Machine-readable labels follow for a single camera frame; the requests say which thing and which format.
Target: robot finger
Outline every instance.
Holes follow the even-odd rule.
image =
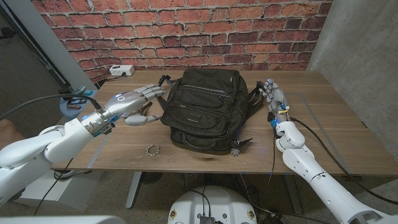
[[[161,87],[155,86],[155,87],[152,87],[152,88],[149,88],[149,89],[143,91],[142,94],[148,95],[149,93],[152,93],[153,91],[159,91],[159,90],[161,90]]]
[[[133,91],[136,92],[136,93],[142,93],[143,91],[145,91],[145,90],[147,90],[149,88],[155,87],[155,86],[156,86],[155,84],[149,84],[149,85],[146,85],[144,87],[137,88],[137,89],[135,89]]]
[[[153,98],[162,96],[165,93],[166,93],[166,91],[164,91],[164,90],[153,91],[153,92],[150,92],[150,93],[144,95],[144,97],[146,98],[147,101],[151,101]]]

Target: white power strip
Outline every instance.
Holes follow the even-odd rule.
[[[132,65],[113,65],[109,71],[113,76],[120,76],[123,72],[126,72],[126,75],[132,75],[135,69]]]

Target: cable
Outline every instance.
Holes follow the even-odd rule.
[[[245,181],[244,181],[244,179],[243,179],[242,174],[240,174],[240,176],[241,176],[241,178],[242,178],[244,188],[246,189],[246,195],[248,196],[249,202],[250,202],[250,204],[251,204],[253,207],[256,207],[256,208],[258,208],[259,210],[261,210],[261,211],[263,211],[263,212],[267,212],[267,213],[269,213],[269,214],[271,214],[271,215],[282,215],[282,214],[279,214],[279,213],[270,212],[267,208],[265,208],[265,209],[264,209],[264,208],[261,208],[261,207],[257,206],[255,203],[253,203],[253,202],[251,201],[251,199],[250,199],[249,194],[248,194],[248,188],[246,187],[246,183],[245,183]],[[301,216],[301,215],[294,215],[294,214],[284,214],[284,215],[291,215],[291,216],[295,216],[295,217],[298,217],[298,218],[304,218],[304,219],[311,220],[311,221],[315,221],[315,222],[319,222],[319,223],[330,224],[330,223],[328,223],[328,222],[324,222],[324,221],[321,221],[321,220],[316,220],[316,219],[309,218],[309,217],[305,217],[305,216]]]
[[[66,170],[69,166],[69,164],[72,162],[73,158],[70,159],[70,161],[68,162],[67,166],[64,168],[64,170]],[[41,204],[43,203],[45,197],[50,193],[51,189],[54,187],[54,185],[60,180],[62,174],[60,175],[60,177],[54,182],[54,184],[52,184],[52,186],[50,187],[50,189],[47,191],[47,193],[45,193],[45,195],[43,196],[43,198],[40,200],[39,205],[37,206],[35,213],[33,215],[37,214],[37,211],[39,211],[39,208],[41,206]]]
[[[114,78],[107,78],[106,79],[106,82],[108,82],[108,81],[116,81],[116,80],[119,80],[120,78],[123,78],[123,77],[125,77],[126,76],[126,72],[123,72],[120,76],[118,76],[118,77],[114,77]]]
[[[361,183],[359,183],[338,161],[337,161],[337,159],[334,157],[334,155],[329,151],[329,149],[325,146],[325,144],[323,143],[323,141],[320,139],[320,137],[310,128],[310,127],[308,127],[306,124],[304,124],[303,122],[301,122],[301,121],[299,121],[299,120],[297,120],[297,119],[295,119],[295,118],[292,118],[292,117],[290,117],[290,120],[291,121],[296,121],[296,122],[298,122],[298,123],[300,123],[302,126],[304,126],[305,128],[307,128],[317,139],[318,139],[318,141],[320,142],[320,144],[322,145],[322,147],[326,150],[326,152],[329,154],[329,156],[333,159],[333,161],[338,165],[338,167],[340,167],[340,169],[347,175],[347,176],[349,176],[351,179],[353,179],[354,180],[354,182],[356,183],[356,184],[358,184],[363,190],[365,190],[367,193],[369,193],[369,194],[371,194],[371,195],[373,195],[373,196],[375,196],[375,197],[377,197],[378,199],[381,199],[381,200],[383,200],[383,201],[386,201],[386,202],[389,202],[389,203],[391,203],[391,204],[394,204],[394,205],[398,205],[398,202],[396,202],[396,201],[394,201],[394,200],[391,200],[391,199],[388,199],[388,198],[385,198],[385,197],[383,197],[383,196],[380,196],[380,195],[378,195],[378,194],[376,194],[376,193],[374,193],[374,192],[372,192],[372,191],[370,191],[369,189],[367,189],[365,186],[363,186]]]
[[[210,212],[210,202],[209,202],[209,200],[207,199],[206,195],[204,195],[204,194],[202,194],[202,193],[200,193],[200,192],[197,192],[196,190],[190,190],[190,191],[202,195],[202,198],[204,197],[204,198],[207,200],[207,204],[209,205],[209,217],[210,217],[210,214],[211,214],[211,212]],[[203,216],[205,216],[205,203],[204,203],[204,202],[203,202]]]
[[[84,98],[84,99],[90,100],[90,102],[93,104],[93,106],[95,107],[96,110],[102,109],[101,105],[99,103],[97,103],[96,100],[92,99],[89,96],[81,95],[81,94],[66,93],[66,94],[43,96],[43,97],[40,97],[40,98],[36,98],[34,100],[29,100],[29,101],[27,101],[27,102],[25,102],[25,103],[23,103],[23,104],[21,104],[19,106],[14,107],[11,110],[5,112],[4,114],[2,114],[0,116],[0,120],[4,119],[6,116],[12,114],[13,112],[15,112],[15,111],[27,106],[27,105],[31,105],[32,103],[36,103],[38,101],[47,100],[47,99],[51,99],[51,98],[61,98],[61,97],[80,97],[80,98]]]

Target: white robotic arm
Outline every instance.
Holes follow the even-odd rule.
[[[160,119],[143,116],[143,104],[165,93],[159,86],[147,85],[112,97],[100,110],[73,119],[64,126],[52,126],[38,136],[14,142],[0,150],[0,207],[24,187],[43,176],[54,162],[75,157],[100,134],[109,134],[113,122],[124,118],[131,126]]]
[[[310,184],[339,223],[398,223],[398,217],[358,201],[319,165],[312,151],[305,145],[304,135],[289,121],[285,95],[272,79],[268,79],[262,93],[269,102],[272,113],[269,121],[280,137],[275,144],[283,153],[284,163]]]

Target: white robot body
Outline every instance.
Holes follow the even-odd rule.
[[[193,190],[202,193],[203,187]],[[251,204],[235,191],[226,187],[211,185],[206,186],[204,195],[209,200],[211,217],[214,218],[214,221],[220,221],[224,224],[257,223]],[[209,217],[209,206],[206,198],[202,199],[201,194],[188,191],[172,205],[167,223],[200,224],[200,217],[203,216],[203,200],[205,203],[205,216]]]

